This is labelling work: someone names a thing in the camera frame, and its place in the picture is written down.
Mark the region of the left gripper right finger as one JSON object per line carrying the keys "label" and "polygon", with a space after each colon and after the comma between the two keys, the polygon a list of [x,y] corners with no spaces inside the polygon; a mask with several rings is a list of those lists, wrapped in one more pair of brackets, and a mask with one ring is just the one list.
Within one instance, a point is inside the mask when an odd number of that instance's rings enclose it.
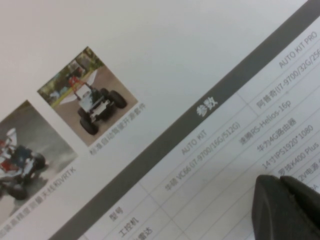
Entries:
{"label": "left gripper right finger", "polygon": [[320,238],[320,194],[292,176],[280,177],[294,205],[290,233],[295,240]]}

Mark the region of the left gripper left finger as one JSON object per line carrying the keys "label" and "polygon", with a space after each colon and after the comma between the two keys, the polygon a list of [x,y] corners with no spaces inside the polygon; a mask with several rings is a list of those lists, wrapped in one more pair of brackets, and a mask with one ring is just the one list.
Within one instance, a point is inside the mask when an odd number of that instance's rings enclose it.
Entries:
{"label": "left gripper left finger", "polygon": [[307,240],[308,221],[282,181],[271,175],[257,177],[251,219],[256,240]]}

